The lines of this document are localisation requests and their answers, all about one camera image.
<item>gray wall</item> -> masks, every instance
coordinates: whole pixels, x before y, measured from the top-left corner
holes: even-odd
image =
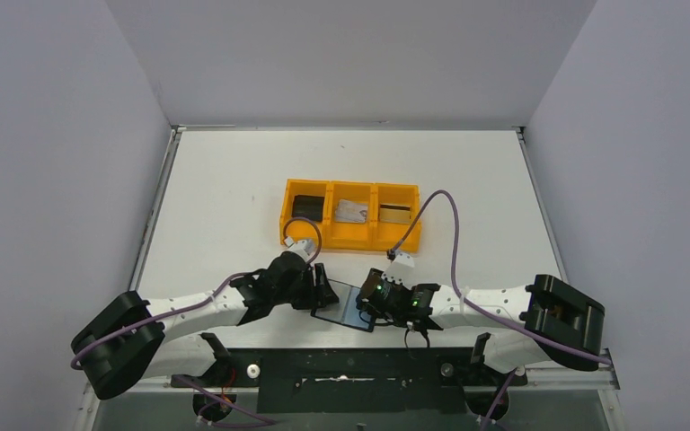
[[[126,287],[168,133],[102,0],[0,2],[0,430],[71,427],[69,342]]]
[[[599,0],[526,141],[632,429],[690,429],[690,2]]]
[[[173,124],[524,125],[596,0],[107,0]]]

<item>purple cable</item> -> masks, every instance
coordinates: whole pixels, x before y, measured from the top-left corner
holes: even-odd
[[[319,240],[319,243],[316,246],[316,251],[314,252],[313,256],[311,256],[311,259],[309,259],[306,262],[306,263],[310,264],[311,262],[313,262],[318,257],[319,253],[321,252],[321,248],[322,248],[321,231],[319,230],[318,226],[316,226],[316,223],[312,222],[311,220],[308,220],[307,218],[304,218],[304,217],[293,217],[293,218],[289,219],[289,221],[287,221],[287,224],[284,225],[284,231],[283,232],[284,232],[285,236],[287,236],[287,226],[289,226],[290,223],[297,221],[297,220],[307,222],[311,226],[313,226],[314,229],[316,230],[316,236],[318,237],[318,240]],[[232,274],[231,276],[228,276],[223,281],[223,283],[221,283],[220,286],[218,286],[218,288],[215,291],[213,291],[212,295],[205,298],[205,300],[202,302],[195,303],[194,305],[190,305],[188,307],[179,308],[177,310],[172,310],[169,312],[157,314],[156,316],[147,317],[146,319],[143,319],[142,321],[138,321],[138,322],[133,323],[133,324],[128,325],[128,326],[124,326],[124,327],[120,328],[119,330],[116,330],[116,331],[114,331],[108,335],[105,335],[104,337],[102,337],[100,339],[97,339],[93,343],[82,348],[81,351],[78,352],[77,355],[75,355],[73,357],[72,362],[70,362],[70,367],[73,368],[74,370],[82,370],[83,368],[80,366],[80,361],[84,357],[86,357],[89,354],[89,352],[91,352],[92,350],[94,350],[95,348],[100,346],[101,344],[104,344],[111,339],[115,339],[121,335],[124,335],[128,332],[131,332],[132,330],[141,328],[144,325],[148,325],[149,323],[152,323],[155,321],[161,321],[162,319],[167,319],[169,317],[173,317],[175,315],[178,315],[178,314],[181,314],[184,312],[193,312],[194,310],[197,310],[198,308],[202,308],[205,305],[208,305],[209,303],[211,303],[213,301],[213,298],[215,298],[216,296],[218,296],[218,294],[221,293],[221,291],[229,284],[229,282],[231,282],[231,280],[233,280],[237,277],[241,277],[245,274],[247,274],[247,273],[246,272],[237,272],[236,274]]]
[[[493,411],[496,409],[496,406],[498,406],[501,402],[501,398],[504,397],[504,394],[507,393],[507,388],[509,387],[509,384],[511,383],[512,379],[514,379],[515,371],[517,371],[516,368],[509,372],[507,380],[504,381],[503,386],[501,386],[501,389],[499,389],[499,393],[496,394],[496,398],[493,399],[493,403],[491,404],[491,407],[488,409],[488,413],[485,414],[485,418],[482,418],[482,423],[480,424],[480,431],[485,431],[485,428],[488,427],[488,422],[491,421],[491,415],[493,414]]]
[[[210,398],[211,400],[214,400],[216,402],[219,402],[231,409],[235,409],[236,411],[240,411],[244,413],[245,415],[249,416],[250,418],[257,419],[260,422],[263,422],[261,424],[219,424],[219,423],[213,423],[213,427],[219,427],[219,428],[257,428],[257,427],[267,427],[268,425],[274,425],[277,422],[271,418],[266,418],[265,416],[261,416],[257,413],[252,413],[248,409],[245,409],[244,407],[237,406],[236,404],[233,404],[232,402],[228,402],[221,397],[217,396],[215,393],[212,393],[210,391],[205,390],[204,388],[198,386],[197,384],[193,383],[189,379],[186,379],[180,375],[174,375],[173,376],[174,380],[178,380],[179,382],[189,386],[191,389],[201,393],[202,395],[205,395],[206,397]]]
[[[284,235],[285,238],[287,238],[287,227],[292,224],[292,222],[306,222],[310,224],[314,230],[316,231],[316,237],[318,238],[319,242],[316,244],[316,251],[314,254],[311,256],[311,259],[309,259],[306,263],[311,264],[316,258],[319,257],[319,253],[321,252],[321,247],[322,247],[322,236],[321,236],[321,231],[319,230],[319,226],[316,225],[316,223],[313,220],[307,219],[305,217],[292,217],[287,222],[284,224],[284,229],[281,230],[281,234]]]
[[[542,337],[538,334],[535,334],[534,332],[526,330],[525,328],[522,328],[521,326],[517,325],[513,321],[504,319],[500,316],[497,316],[493,313],[490,313],[490,312],[484,310],[481,306],[477,305],[476,303],[473,303],[472,301],[468,300],[467,298],[465,298],[462,295],[462,291],[461,291],[461,289],[459,289],[459,286],[456,283],[456,254],[459,251],[459,211],[458,211],[458,209],[456,209],[456,202],[454,201],[454,198],[451,197],[451,194],[448,193],[447,191],[436,190],[431,195],[429,195],[429,197],[427,198],[427,201],[424,202],[424,205],[421,206],[419,213],[417,214],[416,217],[414,217],[413,222],[411,222],[411,225],[409,226],[409,230],[406,231],[406,234],[393,246],[392,251],[397,251],[398,248],[401,247],[401,244],[403,244],[403,242],[406,241],[406,238],[409,237],[409,233],[411,233],[411,230],[413,230],[414,226],[419,221],[419,217],[421,217],[421,214],[424,213],[424,210],[427,208],[427,205],[429,205],[429,202],[431,202],[432,199],[437,195],[444,195],[446,198],[448,198],[448,202],[451,204],[451,209],[454,212],[454,249],[453,249],[452,254],[451,254],[451,286],[454,288],[454,292],[456,292],[456,296],[458,296],[459,298],[462,298],[462,300],[464,301],[465,304],[469,305],[473,310],[482,314],[483,316],[487,317],[488,319],[496,321],[497,323],[499,323],[499,324],[501,324],[501,325],[503,325],[503,326],[505,326],[511,330],[515,330],[522,335],[530,337],[531,339],[534,339],[535,341],[538,341],[539,343],[543,343],[546,346],[554,347],[558,350],[561,350],[562,352],[569,353],[569,354],[577,356],[577,357],[582,357],[583,359],[588,359],[590,361],[598,362],[600,364],[605,364],[605,365],[611,365],[612,364],[612,361],[607,357],[591,355],[590,353],[583,352],[583,351],[578,350],[578,349],[573,348],[573,347],[564,346],[560,343],[557,343],[556,341],[552,341],[546,337]]]

